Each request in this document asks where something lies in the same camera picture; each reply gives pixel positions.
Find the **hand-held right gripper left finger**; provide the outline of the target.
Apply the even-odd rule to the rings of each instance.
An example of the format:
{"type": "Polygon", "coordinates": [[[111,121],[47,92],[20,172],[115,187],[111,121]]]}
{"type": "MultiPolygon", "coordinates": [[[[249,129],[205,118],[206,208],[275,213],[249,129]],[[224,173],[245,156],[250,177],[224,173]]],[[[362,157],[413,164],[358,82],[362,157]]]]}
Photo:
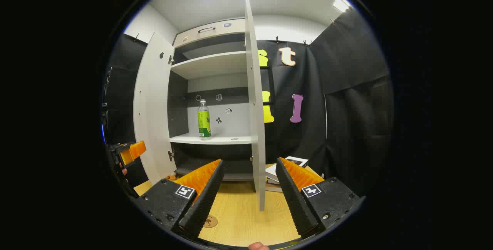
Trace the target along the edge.
{"type": "Polygon", "coordinates": [[[224,161],[212,161],[177,180],[157,181],[135,199],[139,210],[166,232],[199,236],[224,177],[224,161]]]}

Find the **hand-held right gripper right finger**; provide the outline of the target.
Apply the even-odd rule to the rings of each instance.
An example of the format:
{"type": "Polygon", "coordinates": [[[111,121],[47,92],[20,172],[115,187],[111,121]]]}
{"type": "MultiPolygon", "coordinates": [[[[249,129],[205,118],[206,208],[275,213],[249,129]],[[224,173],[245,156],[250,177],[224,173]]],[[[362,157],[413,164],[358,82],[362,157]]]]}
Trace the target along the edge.
{"type": "Polygon", "coordinates": [[[338,178],[324,180],[285,158],[277,159],[276,175],[302,239],[332,232],[364,203],[338,178]]]}

